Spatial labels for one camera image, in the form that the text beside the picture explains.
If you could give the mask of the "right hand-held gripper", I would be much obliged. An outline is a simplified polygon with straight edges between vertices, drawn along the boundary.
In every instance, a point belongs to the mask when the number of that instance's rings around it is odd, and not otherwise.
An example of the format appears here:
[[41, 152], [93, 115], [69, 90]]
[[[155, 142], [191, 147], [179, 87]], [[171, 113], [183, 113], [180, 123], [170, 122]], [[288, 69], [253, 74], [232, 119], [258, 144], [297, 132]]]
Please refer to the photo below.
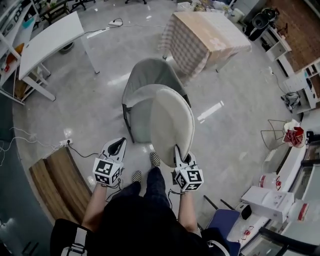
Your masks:
[[192, 192], [199, 189], [204, 183], [203, 170], [199, 168], [195, 155], [189, 151], [184, 162], [187, 166], [183, 166], [183, 160], [178, 145], [174, 146], [174, 163], [175, 169], [172, 174], [172, 182], [178, 185], [180, 191]]

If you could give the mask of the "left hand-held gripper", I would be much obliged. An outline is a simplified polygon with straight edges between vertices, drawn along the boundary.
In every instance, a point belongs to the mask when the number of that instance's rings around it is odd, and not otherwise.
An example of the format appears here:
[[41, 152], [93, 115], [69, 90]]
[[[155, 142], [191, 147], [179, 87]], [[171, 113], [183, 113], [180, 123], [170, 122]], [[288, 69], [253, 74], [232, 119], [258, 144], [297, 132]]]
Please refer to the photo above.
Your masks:
[[97, 183], [113, 186], [124, 169], [127, 139], [119, 137], [104, 144], [101, 154], [95, 159], [92, 173]]

